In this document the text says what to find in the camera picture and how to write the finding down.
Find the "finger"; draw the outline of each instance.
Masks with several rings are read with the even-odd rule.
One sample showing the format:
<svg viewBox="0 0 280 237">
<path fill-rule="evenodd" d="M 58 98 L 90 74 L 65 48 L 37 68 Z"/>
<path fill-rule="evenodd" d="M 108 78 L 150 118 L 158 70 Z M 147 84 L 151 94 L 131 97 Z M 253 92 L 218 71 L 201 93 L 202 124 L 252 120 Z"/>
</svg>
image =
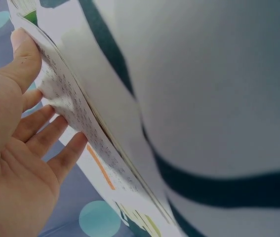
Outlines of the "finger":
<svg viewBox="0 0 280 237">
<path fill-rule="evenodd" d="M 26 93 L 24 93 L 22 96 L 22 100 L 23 100 L 22 112 L 25 112 L 26 110 L 33 108 L 41 101 L 42 97 L 43 97 L 42 92 L 39 91 L 38 89 L 26 91 Z"/>
<path fill-rule="evenodd" d="M 79 132 L 71 139 L 60 154 L 47 162 L 59 181 L 59 184 L 64 181 L 76 161 L 80 158 L 86 144 L 87 138 L 82 132 Z"/>
<path fill-rule="evenodd" d="M 27 142 L 32 138 L 55 114 L 52 106 L 47 105 L 33 114 L 20 120 L 12 136 L 20 141 Z"/>
<path fill-rule="evenodd" d="M 0 74 L 14 80 L 24 93 L 38 76 L 41 69 L 41 56 L 35 42 L 23 30 L 11 34 L 14 60 L 0 68 Z"/>
<path fill-rule="evenodd" d="M 51 146 L 59 139 L 67 127 L 64 117 L 57 117 L 41 132 L 34 135 L 26 144 L 29 150 L 37 157 L 43 157 Z"/>
</svg>

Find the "white paper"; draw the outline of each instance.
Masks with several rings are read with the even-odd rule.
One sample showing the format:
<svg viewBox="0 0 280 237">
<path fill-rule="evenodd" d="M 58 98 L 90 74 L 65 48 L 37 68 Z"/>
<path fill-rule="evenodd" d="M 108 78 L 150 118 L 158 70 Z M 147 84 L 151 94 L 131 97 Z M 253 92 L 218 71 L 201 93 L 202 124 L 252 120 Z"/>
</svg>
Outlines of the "white paper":
<svg viewBox="0 0 280 237">
<path fill-rule="evenodd" d="M 151 236 L 179 236 L 175 224 L 157 208 L 99 126 L 75 75 L 58 49 L 39 28 L 21 15 L 14 19 L 14 23 L 32 36 L 42 52 L 42 69 L 36 85 L 40 85 L 44 94 L 43 104 L 51 104 L 71 126 L 60 141 L 66 144 L 76 131 L 82 131 L 89 140 L 78 164 L 95 189 L 127 225 L 126 219 L 129 219 Z M 129 214 L 121 215 L 121 208 Z"/>
</svg>

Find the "book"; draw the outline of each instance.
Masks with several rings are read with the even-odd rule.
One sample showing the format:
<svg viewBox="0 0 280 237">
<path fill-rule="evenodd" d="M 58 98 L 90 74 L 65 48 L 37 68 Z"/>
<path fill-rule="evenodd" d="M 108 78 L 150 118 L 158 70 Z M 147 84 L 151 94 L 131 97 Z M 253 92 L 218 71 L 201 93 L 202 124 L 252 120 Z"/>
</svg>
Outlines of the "book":
<svg viewBox="0 0 280 237">
<path fill-rule="evenodd" d="M 70 125 L 60 141 L 88 138 L 80 169 L 137 236 L 180 236 L 128 86 L 113 1 L 7 2 L 14 27 L 42 54 L 42 103 Z"/>
</svg>

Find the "dark green stripe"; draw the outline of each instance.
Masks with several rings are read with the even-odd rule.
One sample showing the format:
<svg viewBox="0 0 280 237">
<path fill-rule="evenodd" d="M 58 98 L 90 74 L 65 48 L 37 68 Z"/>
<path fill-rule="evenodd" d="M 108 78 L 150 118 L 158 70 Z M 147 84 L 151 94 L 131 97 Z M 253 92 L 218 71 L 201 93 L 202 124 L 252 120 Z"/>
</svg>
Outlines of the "dark green stripe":
<svg viewBox="0 0 280 237">
<path fill-rule="evenodd" d="M 223 208 L 280 208 L 280 172 L 235 179 L 202 177 L 171 166 L 151 148 L 164 181 L 185 198 Z"/>
<path fill-rule="evenodd" d="M 100 49 L 124 86 L 133 95 L 133 88 L 125 59 L 97 7 L 92 0 L 79 0 L 79 2 Z"/>
<path fill-rule="evenodd" d="M 189 237 L 205 237 L 195 227 L 193 227 L 185 220 L 185 218 L 179 213 L 179 211 L 177 211 L 171 201 L 168 202 L 177 223 L 179 224 L 180 228 L 186 233 L 186 235 L 188 235 Z"/>
<path fill-rule="evenodd" d="M 40 5 L 45 8 L 56 8 L 69 0 L 40 0 Z"/>
</svg>

